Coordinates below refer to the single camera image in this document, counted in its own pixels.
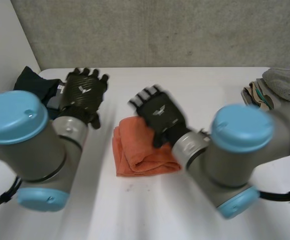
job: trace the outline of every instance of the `white logo on glove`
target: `white logo on glove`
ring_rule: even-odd
[[[88,90],[86,90],[86,89],[84,89],[82,86],[79,86],[78,89],[81,91],[82,94],[84,94],[84,93],[86,93],[86,92],[89,92],[89,91],[91,90],[91,88],[88,89]]]
[[[153,115],[155,116],[155,115],[161,115],[161,114],[163,114],[163,113],[165,112],[164,109],[165,109],[165,105],[163,105],[163,106],[160,108],[160,110],[156,110],[156,111],[154,111]]]

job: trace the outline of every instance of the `gray wall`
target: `gray wall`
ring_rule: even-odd
[[[41,69],[290,67],[290,0],[12,0]]]

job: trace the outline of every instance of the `stack of folded clothes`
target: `stack of folded clothes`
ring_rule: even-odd
[[[264,111],[290,104],[290,69],[271,68],[263,78],[252,81],[241,95],[247,105],[256,105]]]

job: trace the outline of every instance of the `black cable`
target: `black cable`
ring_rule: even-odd
[[[283,194],[260,191],[260,198],[277,202],[290,202],[290,192]]]
[[[11,200],[11,198],[15,195],[15,193],[19,189],[21,183],[22,181],[20,177],[17,176],[12,186],[6,192],[0,195],[0,205]]]

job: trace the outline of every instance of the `white wall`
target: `white wall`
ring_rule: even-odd
[[[40,69],[9,0],[0,0],[0,92],[8,91],[25,66]]]

